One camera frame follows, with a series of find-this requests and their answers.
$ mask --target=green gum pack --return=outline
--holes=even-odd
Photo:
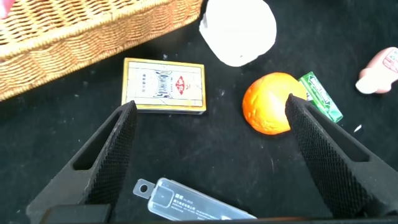
[[[313,72],[304,75],[298,81],[307,90],[307,101],[311,102],[325,116],[335,123],[343,118],[343,114],[341,114],[335,102],[330,98]]]

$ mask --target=white plastic bag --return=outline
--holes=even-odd
[[[209,0],[199,31],[222,62],[239,67],[274,45],[276,21],[263,0]]]

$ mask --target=clear plastic case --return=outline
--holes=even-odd
[[[134,194],[145,197],[136,193],[142,185],[145,185],[139,183],[140,180],[134,189]],[[247,212],[166,178],[159,179],[154,186],[148,202],[148,209],[154,214],[174,221],[256,218]]]

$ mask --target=yellow box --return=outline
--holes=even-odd
[[[125,58],[122,105],[131,100],[140,112],[202,114],[206,111],[205,67]]]

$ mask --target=woven texture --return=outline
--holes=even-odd
[[[198,18],[202,0],[17,0],[0,20],[0,100]]]
[[[126,177],[130,152],[136,128],[136,106],[134,102],[125,105],[112,132],[110,142],[105,145],[105,155],[98,164],[95,178],[83,194],[83,203],[106,204],[112,206],[119,198],[119,192]]]
[[[304,110],[304,105],[290,95],[286,102],[287,119],[312,179],[334,217],[355,217],[372,196]]]

